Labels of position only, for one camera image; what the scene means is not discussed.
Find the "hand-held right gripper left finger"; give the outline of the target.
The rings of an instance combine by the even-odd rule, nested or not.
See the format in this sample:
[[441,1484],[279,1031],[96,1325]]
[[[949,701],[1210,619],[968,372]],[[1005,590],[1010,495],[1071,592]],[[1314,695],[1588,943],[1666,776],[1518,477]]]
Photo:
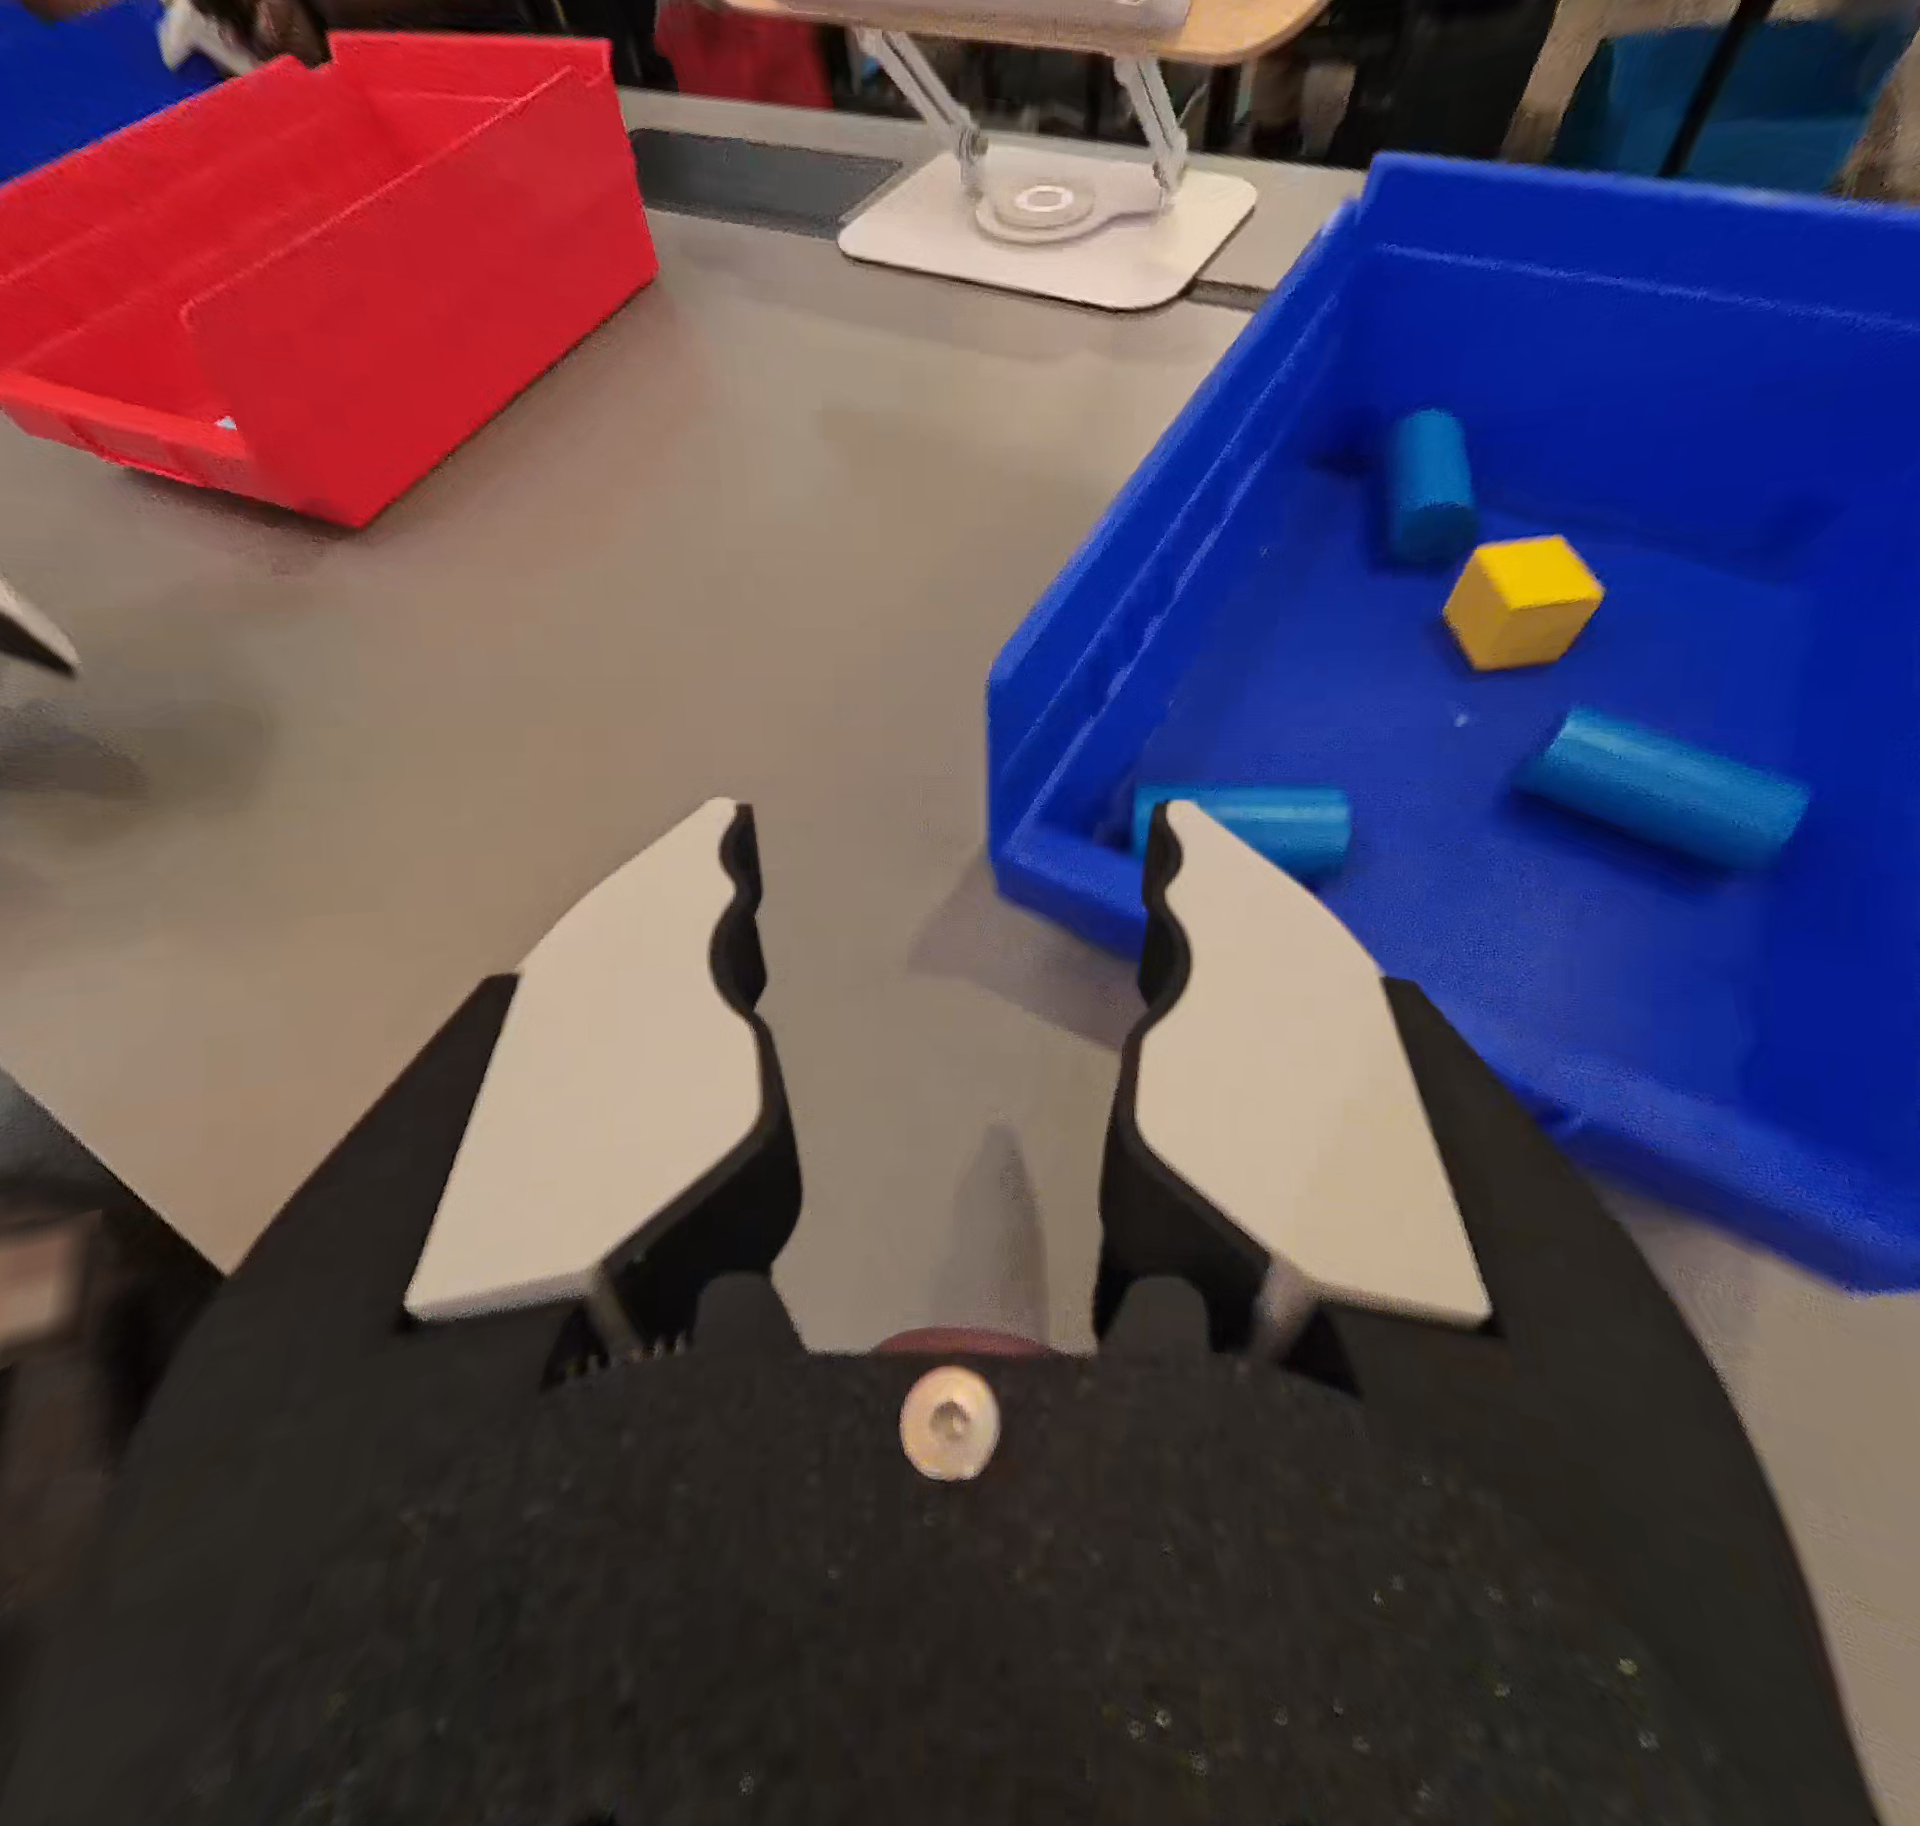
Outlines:
[[765,1280],[804,1206],[770,1031],[755,824],[707,802],[523,958],[405,1290],[454,1322],[608,1296],[691,1327]]

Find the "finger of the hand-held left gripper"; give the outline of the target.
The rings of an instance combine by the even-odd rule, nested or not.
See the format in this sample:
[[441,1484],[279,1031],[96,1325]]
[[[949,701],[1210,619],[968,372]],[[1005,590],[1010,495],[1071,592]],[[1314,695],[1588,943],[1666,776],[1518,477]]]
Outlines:
[[1,660],[54,676],[81,669],[64,631],[8,581],[1,581]]

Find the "blue plastic bin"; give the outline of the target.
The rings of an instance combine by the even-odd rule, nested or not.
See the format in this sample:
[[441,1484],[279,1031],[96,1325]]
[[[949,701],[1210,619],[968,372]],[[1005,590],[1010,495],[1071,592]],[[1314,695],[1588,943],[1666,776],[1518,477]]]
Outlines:
[[[1324,900],[1580,1165],[1914,1293],[1915,215],[1379,159],[989,669],[1003,898],[1140,958],[1140,782],[1325,785]],[[1478,545],[1604,601],[1476,674],[1383,551],[1383,438],[1466,429]],[[1515,790],[1589,707],[1813,790],[1723,874]]]

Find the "blue wooden cylinder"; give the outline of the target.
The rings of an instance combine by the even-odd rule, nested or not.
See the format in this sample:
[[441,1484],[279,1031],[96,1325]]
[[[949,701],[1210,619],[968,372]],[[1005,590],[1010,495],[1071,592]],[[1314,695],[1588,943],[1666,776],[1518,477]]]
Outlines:
[[1353,811],[1334,786],[1140,782],[1130,824],[1136,855],[1144,855],[1155,809],[1166,804],[1198,806],[1284,874],[1309,885],[1330,878],[1351,847]]
[[1463,424],[1442,407],[1383,438],[1383,551],[1395,566],[1454,566],[1478,545],[1478,502]]
[[1589,707],[1562,716],[1513,786],[1723,874],[1769,869],[1813,802],[1800,781]]

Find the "red plastic bin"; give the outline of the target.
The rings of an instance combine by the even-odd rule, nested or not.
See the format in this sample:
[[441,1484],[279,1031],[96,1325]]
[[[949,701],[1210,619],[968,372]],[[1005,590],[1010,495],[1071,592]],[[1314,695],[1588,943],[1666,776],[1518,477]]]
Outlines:
[[341,33],[3,186],[21,434],[361,527],[659,275],[599,39]]

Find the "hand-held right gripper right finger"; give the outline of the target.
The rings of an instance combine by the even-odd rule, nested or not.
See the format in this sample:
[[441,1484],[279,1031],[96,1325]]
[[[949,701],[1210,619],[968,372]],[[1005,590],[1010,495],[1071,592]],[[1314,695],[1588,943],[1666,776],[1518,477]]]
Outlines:
[[1153,812],[1142,900],[1094,1329],[1176,1280],[1210,1335],[1298,1335],[1325,1308],[1480,1332],[1493,1304],[1371,954],[1194,802]]

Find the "red bag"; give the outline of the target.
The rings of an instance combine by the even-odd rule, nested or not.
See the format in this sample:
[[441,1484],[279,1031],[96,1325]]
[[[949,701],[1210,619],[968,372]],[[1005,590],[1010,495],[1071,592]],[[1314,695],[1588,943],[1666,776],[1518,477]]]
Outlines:
[[822,40],[799,21],[670,0],[656,45],[687,96],[812,112],[834,102]]

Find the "yellow wooden block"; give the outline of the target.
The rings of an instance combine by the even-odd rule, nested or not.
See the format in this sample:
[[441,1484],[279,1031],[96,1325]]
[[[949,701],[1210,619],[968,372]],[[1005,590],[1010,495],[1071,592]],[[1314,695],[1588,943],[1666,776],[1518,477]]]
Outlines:
[[1546,533],[1471,548],[1442,619],[1471,670],[1503,674],[1558,663],[1602,601],[1593,570]]

